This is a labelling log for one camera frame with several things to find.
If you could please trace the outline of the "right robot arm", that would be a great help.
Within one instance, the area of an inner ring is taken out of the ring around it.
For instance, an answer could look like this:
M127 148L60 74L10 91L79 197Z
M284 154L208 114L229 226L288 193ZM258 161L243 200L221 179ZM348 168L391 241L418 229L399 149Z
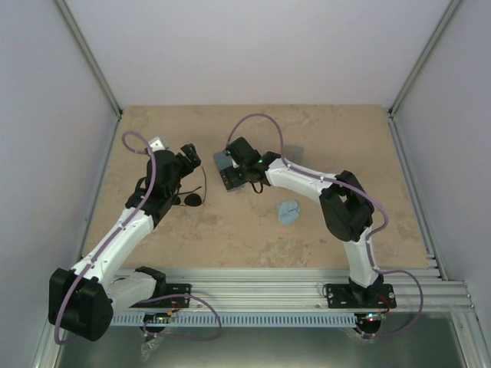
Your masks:
M376 270L370 240L374 206L352 172L335 176L295 166L278 153L260 154L243 137L228 143L225 154L232 160L221 172L227 188L241 182L258 183L288 189L318 203L327 229L342 242L348 259L348 283L339 288L359 307L380 297L384 278Z

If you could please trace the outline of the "blue glasses case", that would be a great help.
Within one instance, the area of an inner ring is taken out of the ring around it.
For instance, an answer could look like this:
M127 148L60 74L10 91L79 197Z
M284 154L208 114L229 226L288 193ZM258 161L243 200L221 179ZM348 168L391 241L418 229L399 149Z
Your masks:
M234 167L231 158L223 151L214 153L213 160L227 192L239 190L246 184L243 171Z

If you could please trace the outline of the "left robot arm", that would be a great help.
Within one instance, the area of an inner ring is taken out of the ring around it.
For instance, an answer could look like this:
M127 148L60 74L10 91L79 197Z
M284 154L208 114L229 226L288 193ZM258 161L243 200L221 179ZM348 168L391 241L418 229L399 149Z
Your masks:
M48 321L90 341L99 340L112 318L142 301L163 304L168 296L164 273L139 267L117 278L120 266L171 209L180 181L201 164L192 144L173 153L155 138L141 178L111 230L72 268L57 269L49 280Z

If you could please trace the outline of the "light blue cleaning cloth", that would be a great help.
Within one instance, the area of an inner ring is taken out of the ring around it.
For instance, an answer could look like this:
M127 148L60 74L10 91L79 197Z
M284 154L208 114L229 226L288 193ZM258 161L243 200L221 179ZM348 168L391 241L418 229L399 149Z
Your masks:
M278 220L284 226L290 226L300 216L300 205L294 199L277 205Z

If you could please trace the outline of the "black sunglasses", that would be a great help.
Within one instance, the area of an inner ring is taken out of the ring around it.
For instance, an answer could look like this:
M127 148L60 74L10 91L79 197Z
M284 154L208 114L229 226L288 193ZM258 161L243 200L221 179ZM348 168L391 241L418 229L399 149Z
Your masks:
M190 191L178 192L173 201L174 205L186 207L200 207L206 201L208 192L208 180L205 169L201 168L203 184Z

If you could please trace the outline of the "grey glasses case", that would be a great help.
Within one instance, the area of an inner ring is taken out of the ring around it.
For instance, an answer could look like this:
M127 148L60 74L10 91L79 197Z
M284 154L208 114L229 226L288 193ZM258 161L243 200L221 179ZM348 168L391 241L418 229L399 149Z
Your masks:
M304 148L298 145L284 145L283 156L287 160L300 165L304 156Z

